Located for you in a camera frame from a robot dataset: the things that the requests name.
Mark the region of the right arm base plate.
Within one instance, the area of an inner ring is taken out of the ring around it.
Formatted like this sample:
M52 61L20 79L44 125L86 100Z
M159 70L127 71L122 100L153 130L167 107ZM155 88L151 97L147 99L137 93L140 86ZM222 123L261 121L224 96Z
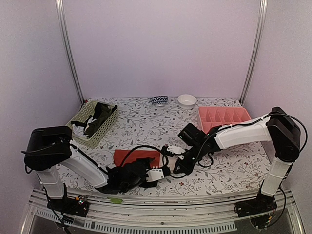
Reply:
M246 217L251 215L257 215L260 213L273 211L277 208L275 200L265 201L250 199L246 201L237 202L234 205L234 211L238 217Z

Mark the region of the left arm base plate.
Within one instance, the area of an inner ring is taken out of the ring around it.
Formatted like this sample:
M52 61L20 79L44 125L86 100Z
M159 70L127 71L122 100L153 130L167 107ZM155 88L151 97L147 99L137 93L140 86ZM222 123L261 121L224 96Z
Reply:
M61 212L62 214L86 217L89 211L90 203L87 201L80 202L75 198L64 196L61 199L48 198L47 208Z

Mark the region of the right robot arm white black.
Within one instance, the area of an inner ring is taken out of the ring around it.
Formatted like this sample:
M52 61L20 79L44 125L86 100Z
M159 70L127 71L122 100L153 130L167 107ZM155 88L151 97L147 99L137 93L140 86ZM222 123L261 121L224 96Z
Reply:
M207 133L189 123L178 136L190 148L184 150L180 147L168 146L167 150L179 156L176 172L189 175L195 164L205 155L236 145L271 142L275 149L275 156L261 184L258 198L252 202L254 211L261 213L270 206L271 198L275 196L279 185L306 146L305 142L301 142L302 130L305 134L308 133L300 120L286 114L280 107L273 107L269 113L257 119L217 125Z

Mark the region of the red cloth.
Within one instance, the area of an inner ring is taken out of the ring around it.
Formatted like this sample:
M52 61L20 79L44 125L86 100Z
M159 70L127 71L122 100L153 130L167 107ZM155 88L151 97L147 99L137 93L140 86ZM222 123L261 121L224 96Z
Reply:
M114 164L116 166L120 166L122 160L125 158L128 152L129 150L115 150L113 157ZM127 157L124 163L131 163L136 161L137 159L143 158L152 159L152 161L150 162L151 167L158 167L160 165L160 153L155 150L135 150Z

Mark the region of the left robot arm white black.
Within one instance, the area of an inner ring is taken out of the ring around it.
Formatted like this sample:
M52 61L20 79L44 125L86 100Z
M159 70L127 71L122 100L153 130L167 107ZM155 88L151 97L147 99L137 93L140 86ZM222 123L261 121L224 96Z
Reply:
M37 173L49 197L63 212L69 211L73 204L65 195L66 186L56 169L58 164L72 170L104 194L125 193L137 186L153 187L170 175L167 165L152 168L150 157L103 169L77 146L68 126L34 129L23 154L25 166Z

